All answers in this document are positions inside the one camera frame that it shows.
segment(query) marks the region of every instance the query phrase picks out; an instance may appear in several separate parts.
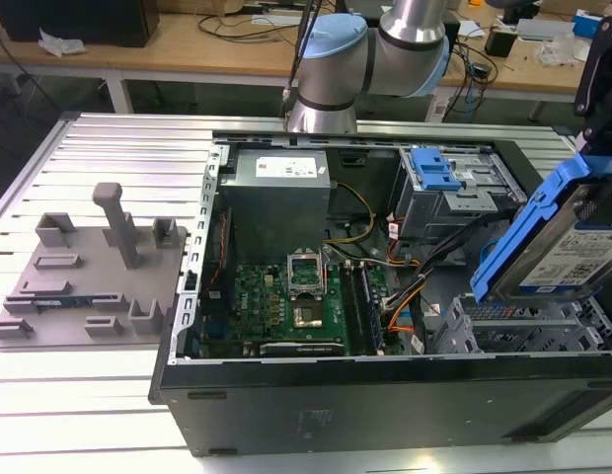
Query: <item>black box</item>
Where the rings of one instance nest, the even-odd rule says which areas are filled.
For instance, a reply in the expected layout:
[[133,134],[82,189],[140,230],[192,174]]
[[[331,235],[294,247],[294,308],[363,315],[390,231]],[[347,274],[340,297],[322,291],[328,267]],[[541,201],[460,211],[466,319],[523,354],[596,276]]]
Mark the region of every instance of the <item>black box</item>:
[[143,47],[159,25],[157,0],[0,0],[12,41],[37,41],[38,29],[66,40]]
[[514,33],[491,30],[484,50],[489,56],[508,57],[510,56],[516,37],[517,34]]

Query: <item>gray fixture post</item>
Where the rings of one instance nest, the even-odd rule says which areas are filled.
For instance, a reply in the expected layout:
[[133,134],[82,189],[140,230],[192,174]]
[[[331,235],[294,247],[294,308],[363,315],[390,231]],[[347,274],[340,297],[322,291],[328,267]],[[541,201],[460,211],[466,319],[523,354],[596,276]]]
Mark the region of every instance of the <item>gray fixture post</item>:
[[132,230],[128,228],[121,210],[120,198],[119,183],[98,183],[93,191],[93,202],[104,210],[126,268],[135,269],[139,263],[139,255],[135,248]]

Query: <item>blue drive bracket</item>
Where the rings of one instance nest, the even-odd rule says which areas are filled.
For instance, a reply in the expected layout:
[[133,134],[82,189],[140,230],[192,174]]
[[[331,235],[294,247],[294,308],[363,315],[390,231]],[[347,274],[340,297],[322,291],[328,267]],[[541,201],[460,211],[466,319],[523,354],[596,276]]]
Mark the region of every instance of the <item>blue drive bracket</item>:
[[521,244],[529,241],[541,222],[549,222],[563,205],[560,196],[568,186],[577,181],[601,179],[612,175],[612,157],[582,156],[576,154],[550,174],[530,197],[510,228],[499,239],[495,249],[480,264],[471,278],[471,287],[477,302],[486,299],[492,281],[508,267],[515,254],[520,253]]
[[420,177],[425,191],[459,191],[457,181],[446,160],[437,148],[412,148],[412,168]]

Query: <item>green circuit board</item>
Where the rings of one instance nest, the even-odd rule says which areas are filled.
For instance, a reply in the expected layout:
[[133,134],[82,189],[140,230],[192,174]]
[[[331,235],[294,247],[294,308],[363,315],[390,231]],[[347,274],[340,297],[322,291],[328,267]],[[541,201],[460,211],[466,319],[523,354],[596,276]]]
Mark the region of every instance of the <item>green circuit board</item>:
[[[235,280],[233,317],[227,330],[227,340],[243,341],[299,341],[335,342],[347,347],[340,270],[338,265],[327,265],[326,294],[321,301],[308,301],[308,314],[318,327],[302,327],[313,321],[300,323],[296,308],[303,300],[291,301],[288,294],[286,265],[241,265]],[[387,290],[386,278],[380,267],[369,272],[372,294],[380,299]],[[293,282],[313,284],[313,269],[294,266]]]

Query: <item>light blue robot joint cap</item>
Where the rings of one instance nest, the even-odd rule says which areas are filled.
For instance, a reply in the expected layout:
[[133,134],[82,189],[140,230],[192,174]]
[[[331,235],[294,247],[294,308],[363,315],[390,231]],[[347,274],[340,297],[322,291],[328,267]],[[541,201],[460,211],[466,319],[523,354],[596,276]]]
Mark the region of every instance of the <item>light blue robot joint cap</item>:
[[367,34],[362,17],[335,13],[318,17],[306,43],[304,59],[332,56],[357,44]]

